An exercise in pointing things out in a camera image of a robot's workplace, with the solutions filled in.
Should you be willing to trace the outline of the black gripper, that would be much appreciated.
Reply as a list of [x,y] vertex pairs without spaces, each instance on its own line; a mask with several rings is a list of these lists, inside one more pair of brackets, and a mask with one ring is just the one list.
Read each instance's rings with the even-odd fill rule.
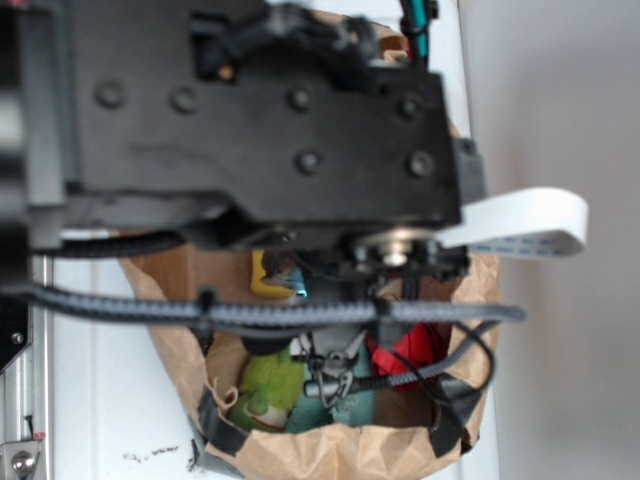
[[267,1],[36,1],[46,103],[31,140],[52,197],[34,254],[129,255],[67,228],[133,230],[142,251],[285,251],[340,278],[470,266],[441,234],[478,186],[429,71],[434,1],[401,5],[398,39],[358,16]]

